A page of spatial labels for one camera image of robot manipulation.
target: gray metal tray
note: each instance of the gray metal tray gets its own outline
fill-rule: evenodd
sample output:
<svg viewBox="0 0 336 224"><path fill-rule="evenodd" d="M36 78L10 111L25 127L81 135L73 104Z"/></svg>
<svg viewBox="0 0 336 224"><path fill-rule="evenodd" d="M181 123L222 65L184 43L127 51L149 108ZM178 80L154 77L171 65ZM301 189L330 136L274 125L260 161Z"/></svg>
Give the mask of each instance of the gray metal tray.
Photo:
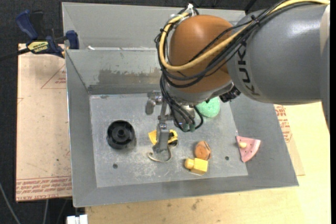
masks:
<svg viewBox="0 0 336 224"><path fill-rule="evenodd" d="M80 50L66 52L75 207L297 186L273 105L245 96L221 104L220 114L206 119L196 132L178 132L179 144L169 163L147 158L152 146L148 132L155 129L160 109L145 114L146 94L160 89L153 39L180 9L62 4L64 32L75 30L80 40ZM244 16L239 10L199 12L233 25ZM134 149L117 151L107 144L107 128L114 120L133 125ZM257 155L246 164L239 157L237 134L261 140ZM199 140L207 140L213 150L204 176L183 167Z"/></svg>

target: yellow block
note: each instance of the yellow block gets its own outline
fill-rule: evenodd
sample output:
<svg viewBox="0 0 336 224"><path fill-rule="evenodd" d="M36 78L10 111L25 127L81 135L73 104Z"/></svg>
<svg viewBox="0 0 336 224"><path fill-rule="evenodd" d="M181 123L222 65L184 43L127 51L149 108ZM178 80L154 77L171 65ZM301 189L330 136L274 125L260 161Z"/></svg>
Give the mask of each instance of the yellow block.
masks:
<svg viewBox="0 0 336 224"><path fill-rule="evenodd" d="M208 161L199 158L188 158L185 160L184 167L189 169L192 173L204 175L208 170Z"/></svg>

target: blue clamp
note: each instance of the blue clamp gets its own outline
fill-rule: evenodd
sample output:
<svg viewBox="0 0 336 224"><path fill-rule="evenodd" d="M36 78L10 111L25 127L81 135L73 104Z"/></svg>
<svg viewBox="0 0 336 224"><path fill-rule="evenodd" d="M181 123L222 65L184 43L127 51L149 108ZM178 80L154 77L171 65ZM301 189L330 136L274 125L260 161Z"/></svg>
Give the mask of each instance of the blue clamp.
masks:
<svg viewBox="0 0 336 224"><path fill-rule="evenodd" d="M41 28L42 13L36 14L35 24ZM51 54L59 57L64 57L64 50L55 42L52 36L46 36L42 39L39 38L43 36L43 30L36 30L31 21L31 16L29 10L25 10L20 13L16 18L16 24L19 26L21 31L25 32L29 37L30 41L26 44L27 49L29 49L34 54ZM69 40L70 49L79 49L78 35L75 31L70 30L66 32L64 37L57 40Z"/></svg>

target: green ball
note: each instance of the green ball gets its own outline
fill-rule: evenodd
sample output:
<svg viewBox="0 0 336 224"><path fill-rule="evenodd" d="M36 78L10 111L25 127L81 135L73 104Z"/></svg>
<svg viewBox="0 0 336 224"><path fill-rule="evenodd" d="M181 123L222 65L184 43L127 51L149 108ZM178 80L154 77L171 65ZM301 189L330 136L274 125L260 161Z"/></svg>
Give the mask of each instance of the green ball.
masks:
<svg viewBox="0 0 336 224"><path fill-rule="evenodd" d="M213 118L218 115L221 103L218 97L212 98L209 100L209 102L203 102L198 104L197 106L198 111L201 115Z"/></svg>

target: yellow clamp label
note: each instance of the yellow clamp label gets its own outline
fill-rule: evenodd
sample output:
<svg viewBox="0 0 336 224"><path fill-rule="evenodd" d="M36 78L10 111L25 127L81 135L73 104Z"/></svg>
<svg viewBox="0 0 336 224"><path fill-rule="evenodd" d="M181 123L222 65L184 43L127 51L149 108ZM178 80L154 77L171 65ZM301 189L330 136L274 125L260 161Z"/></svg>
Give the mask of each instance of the yellow clamp label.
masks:
<svg viewBox="0 0 336 224"><path fill-rule="evenodd" d="M34 41L30 43L27 46L27 48L33 52L40 52L40 51L48 49L48 42L47 41Z"/></svg>

